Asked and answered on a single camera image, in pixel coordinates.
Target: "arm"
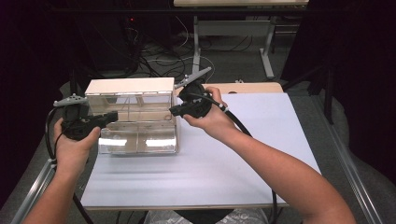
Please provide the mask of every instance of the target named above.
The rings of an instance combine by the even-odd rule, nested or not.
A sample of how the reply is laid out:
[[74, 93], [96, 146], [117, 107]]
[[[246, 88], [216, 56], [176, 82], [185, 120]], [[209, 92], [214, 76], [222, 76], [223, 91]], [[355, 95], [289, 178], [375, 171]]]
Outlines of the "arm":
[[[218, 89], [207, 88], [221, 101]], [[311, 167], [296, 158], [240, 132], [216, 106], [202, 119], [183, 117], [191, 126], [234, 150], [306, 223], [355, 223], [349, 207], [335, 188]]]
[[[62, 119], [54, 127], [54, 137], [62, 132]], [[65, 223], [79, 176], [84, 171], [90, 148], [100, 134], [99, 128], [81, 141], [62, 135], [57, 144], [57, 170], [43, 195], [23, 223]]]

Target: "transparent box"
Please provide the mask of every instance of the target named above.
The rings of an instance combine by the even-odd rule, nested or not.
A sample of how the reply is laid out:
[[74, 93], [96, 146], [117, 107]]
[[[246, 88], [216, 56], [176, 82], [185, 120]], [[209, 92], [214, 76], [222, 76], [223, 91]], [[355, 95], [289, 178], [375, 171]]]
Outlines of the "transparent box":
[[85, 92], [93, 115], [118, 111], [102, 129], [99, 153], [177, 153], [177, 119], [172, 77], [97, 79]]

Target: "person's right hand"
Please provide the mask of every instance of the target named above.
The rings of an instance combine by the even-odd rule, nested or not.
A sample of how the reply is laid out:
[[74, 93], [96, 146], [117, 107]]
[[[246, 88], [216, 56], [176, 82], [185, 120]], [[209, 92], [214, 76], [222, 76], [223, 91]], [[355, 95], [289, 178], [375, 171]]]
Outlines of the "person's right hand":
[[[227, 104], [221, 100], [219, 89], [207, 87], [206, 90], [212, 94], [212, 98], [216, 102], [227, 106]], [[222, 112], [216, 105], [212, 105], [209, 113], [207, 113], [207, 115], [203, 118], [196, 119], [186, 114], [183, 116], [183, 119], [186, 120], [191, 126], [203, 129], [207, 134], [220, 141], [224, 137], [227, 137], [227, 133], [229, 131], [239, 131], [236, 129], [233, 121], [228, 118], [227, 115], [225, 115], [224, 112]]]

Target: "wrist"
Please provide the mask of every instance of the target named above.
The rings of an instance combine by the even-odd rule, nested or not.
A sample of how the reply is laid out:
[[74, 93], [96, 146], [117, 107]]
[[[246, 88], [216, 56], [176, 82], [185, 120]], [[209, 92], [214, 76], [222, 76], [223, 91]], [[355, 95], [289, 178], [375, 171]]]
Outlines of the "wrist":
[[71, 172], [70, 170], [63, 170], [59, 167], [56, 170], [54, 179], [59, 179], [64, 183], [77, 183], [80, 173]]
[[243, 134], [244, 133], [242, 133], [236, 128], [229, 128], [223, 130], [223, 132], [221, 132], [221, 135], [216, 137], [216, 139], [218, 139], [221, 143], [229, 147], [235, 140], [237, 140], [240, 137], [240, 135]]

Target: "metal frame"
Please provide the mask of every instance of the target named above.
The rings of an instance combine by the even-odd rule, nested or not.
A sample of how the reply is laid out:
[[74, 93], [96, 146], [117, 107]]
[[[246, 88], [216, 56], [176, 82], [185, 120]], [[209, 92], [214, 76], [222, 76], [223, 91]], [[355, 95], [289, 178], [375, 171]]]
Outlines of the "metal frame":
[[200, 35], [259, 35], [265, 36], [264, 48], [260, 49], [265, 75], [272, 79], [274, 73], [268, 58], [272, 37], [276, 26], [276, 17], [270, 21], [198, 21], [194, 16], [194, 58], [192, 73], [199, 71], [201, 49], [199, 48]]
[[12, 219], [11, 224], [19, 224], [24, 221], [27, 214], [30, 212], [37, 200], [41, 197], [54, 175], [55, 171], [51, 167], [51, 160], [47, 160], [43, 169], [41, 169], [40, 174], [35, 180], [35, 183], [30, 188], [29, 193], [21, 204], [20, 209], [18, 209], [14, 219]]
[[364, 187], [364, 184], [361, 181], [361, 178], [358, 173], [358, 169], [356, 168], [355, 163], [350, 157], [348, 149], [342, 142], [334, 126], [329, 124], [326, 117], [323, 115], [322, 113], [323, 106], [322, 106], [322, 102], [319, 99], [319, 96], [311, 96], [311, 97], [313, 99], [316, 110], [320, 114], [322, 121], [325, 123], [325, 126], [327, 127], [332, 137], [332, 140], [336, 147], [336, 154], [338, 156], [338, 159], [341, 163], [341, 166], [344, 169], [346, 178], [348, 179], [349, 184], [352, 187], [359, 204], [361, 205], [361, 210], [366, 216], [367, 221], [371, 224], [384, 223], [382, 221], [381, 216], [378, 214], [377, 210], [375, 209], [375, 206], [370, 198], [370, 195], [367, 192], [366, 187]]

